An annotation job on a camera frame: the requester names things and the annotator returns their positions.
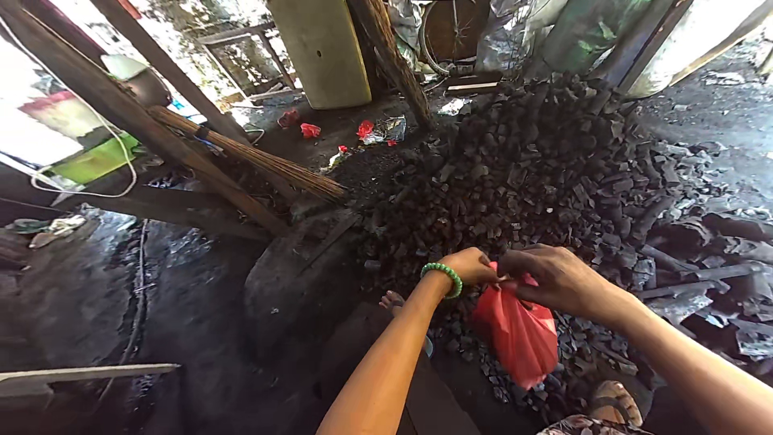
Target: broom bristles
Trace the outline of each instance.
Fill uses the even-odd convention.
[[[195,122],[183,118],[167,108],[154,106],[149,108],[148,111],[156,121],[168,125],[169,127],[182,130],[184,133],[194,135],[199,130],[199,125]],[[251,148],[217,132],[208,132],[206,140],[223,147],[227,152],[238,155],[261,169],[281,176],[293,186],[306,189],[319,197],[336,199],[342,197],[344,194],[343,186],[334,180],[313,173],[303,166],[289,160],[276,157],[268,152],[260,151],[259,149]]]

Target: hand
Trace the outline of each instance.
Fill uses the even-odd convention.
[[[459,275],[464,284],[497,283],[496,271],[489,266],[489,257],[478,248],[467,248],[463,251],[446,255],[439,263],[445,264]]]
[[[520,251],[508,251],[499,261],[503,289],[553,310],[596,321],[611,328],[630,315],[632,307],[642,306],[635,296],[610,283],[566,248],[532,245]],[[528,272],[538,287],[523,282]]]

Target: patterned fabric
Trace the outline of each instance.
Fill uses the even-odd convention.
[[[652,435],[629,424],[598,420],[589,416],[569,416],[537,435]]]

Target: red plastic bag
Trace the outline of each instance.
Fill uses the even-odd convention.
[[[368,136],[373,131],[373,123],[369,120],[365,120],[359,124],[359,127],[357,128],[357,135],[359,136],[359,140],[365,140],[365,137]]]
[[[301,133],[303,133],[303,139],[310,139],[319,136],[319,132],[322,129],[313,124],[301,124]]]
[[[510,289],[489,286],[478,299],[472,322],[478,333],[490,340],[512,381],[525,390],[542,382],[556,367],[558,334],[549,309],[522,302]]]

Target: forearm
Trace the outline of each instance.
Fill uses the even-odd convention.
[[[451,280],[430,271],[349,377],[317,433],[394,434],[430,320]]]
[[[773,389],[658,317],[639,301],[619,330],[712,434],[773,433]]]

